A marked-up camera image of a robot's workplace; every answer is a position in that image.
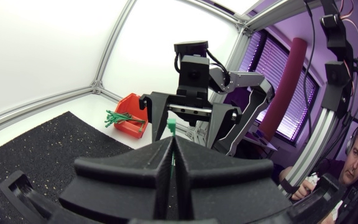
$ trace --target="man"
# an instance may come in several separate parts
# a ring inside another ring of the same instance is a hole
[[[292,167],[287,167],[280,173],[280,181],[282,181],[290,172]],[[318,167],[318,176],[325,173],[331,174],[338,178],[341,184],[347,187],[344,198],[348,195],[352,187],[358,188],[358,127],[355,130],[352,140],[350,141],[349,150],[347,152],[346,161],[335,161],[325,159]],[[314,185],[304,180],[299,189],[291,196],[292,200],[300,200],[305,198],[314,190]],[[323,223],[334,223],[332,215],[328,215]]]

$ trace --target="orange bin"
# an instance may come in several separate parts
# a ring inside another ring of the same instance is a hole
[[[116,113],[126,113],[132,115],[132,119],[141,119],[146,121],[143,124],[136,121],[124,121],[120,124],[114,124],[118,130],[123,131],[135,138],[141,138],[146,130],[149,120],[147,119],[147,109],[141,110],[139,108],[139,98],[140,96],[135,93],[131,93],[127,97],[123,98],[116,107]]]

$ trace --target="white object in hand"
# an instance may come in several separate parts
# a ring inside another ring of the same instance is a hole
[[[310,177],[307,177],[305,180],[307,180],[308,182],[310,182],[311,184],[313,184],[313,186],[317,185],[317,181],[320,178],[317,176],[316,173],[312,173],[312,175]]]
[[[343,201],[339,201],[338,204],[336,204],[335,208],[332,210],[331,215],[333,216],[333,220],[335,221],[338,218],[338,209],[342,205]]]

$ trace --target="white table surface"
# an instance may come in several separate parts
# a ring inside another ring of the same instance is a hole
[[[106,110],[114,111],[117,104],[114,102],[99,96],[99,95],[86,95],[84,97],[71,100],[67,103],[57,105],[53,108],[47,109],[45,111],[39,112],[33,116],[25,118],[21,121],[18,121],[2,130],[0,130],[0,146],[9,142],[10,140],[18,137],[19,135],[25,133],[26,131],[49,121],[67,111],[70,111],[75,116],[86,122],[88,125],[96,128],[98,131],[114,138],[115,140],[133,148],[138,149],[140,147],[146,146],[152,142],[152,124],[149,123],[146,127],[143,137],[137,139],[128,134],[125,134],[116,128],[113,125],[105,128],[106,123],[104,122],[107,117]],[[178,121],[177,116],[173,113],[169,113],[169,118],[176,118],[177,123],[182,123]],[[177,136],[188,139],[182,133],[176,132]],[[168,128],[165,128],[161,139],[172,136]]]

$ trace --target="black foam mat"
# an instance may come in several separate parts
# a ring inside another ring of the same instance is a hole
[[[77,157],[116,156],[130,150],[66,112],[0,147],[0,183],[21,170],[38,193],[58,203],[58,196],[75,176]],[[1,191],[0,223],[27,223]]]

